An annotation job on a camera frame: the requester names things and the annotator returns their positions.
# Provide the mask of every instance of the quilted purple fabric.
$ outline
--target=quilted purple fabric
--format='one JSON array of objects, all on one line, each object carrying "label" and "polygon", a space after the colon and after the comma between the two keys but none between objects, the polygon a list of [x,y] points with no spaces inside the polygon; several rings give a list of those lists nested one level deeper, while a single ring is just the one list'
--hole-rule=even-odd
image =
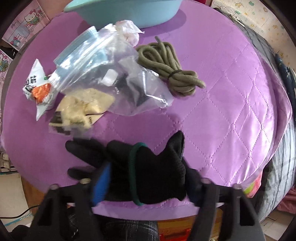
[{"label": "quilted purple fabric", "polygon": [[[53,60],[88,25],[76,14],[62,14],[28,47],[11,80],[5,103],[2,143],[21,175],[42,191],[53,183],[71,185],[67,169],[83,166],[69,154],[66,137],[48,132],[54,110],[35,121],[36,107],[22,86],[38,58],[46,74]],[[185,134],[184,156],[192,168],[219,185],[247,187],[274,154],[291,118],[287,95],[272,69],[229,19],[193,1],[183,1],[170,21],[145,29],[140,44],[158,35],[176,49],[184,69],[195,70],[207,84],[167,109],[125,117],[106,113],[94,136],[145,142],[156,154],[177,130]],[[102,202],[94,212],[125,219],[161,220],[194,215],[187,200],[172,199],[138,207],[132,202]]]}]

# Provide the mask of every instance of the beige plastic package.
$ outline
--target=beige plastic package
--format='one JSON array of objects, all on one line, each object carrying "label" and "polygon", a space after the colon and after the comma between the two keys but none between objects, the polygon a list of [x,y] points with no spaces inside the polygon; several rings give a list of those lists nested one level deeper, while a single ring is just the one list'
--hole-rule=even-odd
[{"label": "beige plastic package", "polygon": [[99,120],[115,98],[99,90],[79,89],[66,95],[57,107],[49,126],[66,135],[83,133]]}]

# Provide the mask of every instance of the blue plastic basin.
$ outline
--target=blue plastic basin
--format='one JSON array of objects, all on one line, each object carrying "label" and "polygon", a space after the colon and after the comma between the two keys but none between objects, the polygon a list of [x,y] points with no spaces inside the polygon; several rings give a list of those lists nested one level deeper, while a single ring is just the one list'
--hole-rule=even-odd
[{"label": "blue plastic basin", "polygon": [[65,12],[77,12],[100,29],[109,23],[132,20],[138,28],[164,23],[177,13],[182,0],[73,0]]}]

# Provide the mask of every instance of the green elastic band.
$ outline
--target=green elastic band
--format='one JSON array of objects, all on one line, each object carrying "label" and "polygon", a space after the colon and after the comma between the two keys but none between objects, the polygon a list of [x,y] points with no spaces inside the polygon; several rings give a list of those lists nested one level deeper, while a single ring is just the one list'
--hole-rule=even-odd
[{"label": "green elastic band", "polygon": [[129,177],[129,183],[130,183],[130,191],[131,191],[131,197],[133,199],[133,202],[138,205],[142,206],[144,203],[141,203],[139,200],[139,197],[137,195],[137,184],[136,184],[136,155],[137,151],[140,147],[147,147],[145,143],[138,142],[135,144],[128,157],[128,177]]}]

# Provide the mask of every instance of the clear plastic bag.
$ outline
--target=clear plastic bag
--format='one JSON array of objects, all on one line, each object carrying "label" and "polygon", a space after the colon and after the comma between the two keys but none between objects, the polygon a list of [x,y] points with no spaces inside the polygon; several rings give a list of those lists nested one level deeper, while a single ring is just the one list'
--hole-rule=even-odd
[{"label": "clear plastic bag", "polygon": [[[53,87],[66,95],[94,88],[115,98],[108,111],[133,116],[166,108],[173,96],[151,70],[137,63],[138,53],[120,37],[114,25],[100,31],[91,27],[76,38],[56,59],[50,77]],[[75,96],[84,102],[88,96]]]}]

